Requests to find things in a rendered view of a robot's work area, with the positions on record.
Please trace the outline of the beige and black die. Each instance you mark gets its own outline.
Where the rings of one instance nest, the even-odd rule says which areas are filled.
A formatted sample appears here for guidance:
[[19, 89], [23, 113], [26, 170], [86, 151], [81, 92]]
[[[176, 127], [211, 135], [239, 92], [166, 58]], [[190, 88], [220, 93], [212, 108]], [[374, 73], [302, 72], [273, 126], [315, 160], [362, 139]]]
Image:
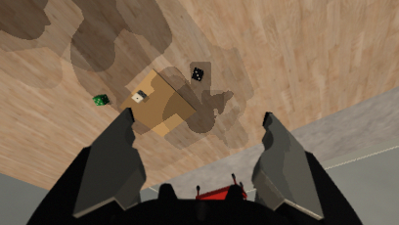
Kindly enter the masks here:
[[135, 100], [138, 104], [140, 104], [145, 98], [147, 97], [147, 95], [139, 90], [133, 97], [132, 99]]

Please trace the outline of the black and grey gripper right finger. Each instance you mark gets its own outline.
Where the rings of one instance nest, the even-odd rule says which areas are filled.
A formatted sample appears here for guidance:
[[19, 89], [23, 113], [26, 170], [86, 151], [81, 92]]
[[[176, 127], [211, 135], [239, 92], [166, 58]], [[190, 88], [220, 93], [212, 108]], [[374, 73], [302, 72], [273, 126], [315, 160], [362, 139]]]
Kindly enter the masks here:
[[271, 112], [262, 126], [265, 150], [251, 176], [256, 203], [292, 225], [363, 225], [323, 166]]

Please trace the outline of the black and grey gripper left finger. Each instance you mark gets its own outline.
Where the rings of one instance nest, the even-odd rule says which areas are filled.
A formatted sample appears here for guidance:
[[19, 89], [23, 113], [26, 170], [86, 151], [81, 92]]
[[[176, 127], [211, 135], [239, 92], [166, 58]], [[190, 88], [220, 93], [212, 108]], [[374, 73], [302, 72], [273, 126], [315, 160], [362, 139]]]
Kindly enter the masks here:
[[81, 150], [35, 209], [26, 225], [107, 225], [141, 202], [147, 180], [137, 149], [131, 108], [126, 108]]

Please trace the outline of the green die with white pips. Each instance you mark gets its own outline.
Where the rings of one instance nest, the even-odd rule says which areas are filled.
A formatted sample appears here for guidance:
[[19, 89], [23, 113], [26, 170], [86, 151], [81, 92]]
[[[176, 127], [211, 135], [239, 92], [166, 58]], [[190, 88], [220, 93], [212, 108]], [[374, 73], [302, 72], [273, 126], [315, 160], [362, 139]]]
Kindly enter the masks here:
[[93, 100], [97, 106], [103, 106], [110, 101], [107, 95], [98, 95], [94, 97]]

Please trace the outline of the black die with white pips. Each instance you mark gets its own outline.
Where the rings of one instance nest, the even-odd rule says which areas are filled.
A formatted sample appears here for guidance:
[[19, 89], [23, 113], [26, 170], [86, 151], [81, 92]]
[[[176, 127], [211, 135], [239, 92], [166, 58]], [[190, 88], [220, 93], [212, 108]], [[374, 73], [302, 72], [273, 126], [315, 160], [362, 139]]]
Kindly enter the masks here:
[[192, 79], [201, 81], [202, 76], [203, 76], [203, 70], [195, 67], [193, 75], [192, 75]]

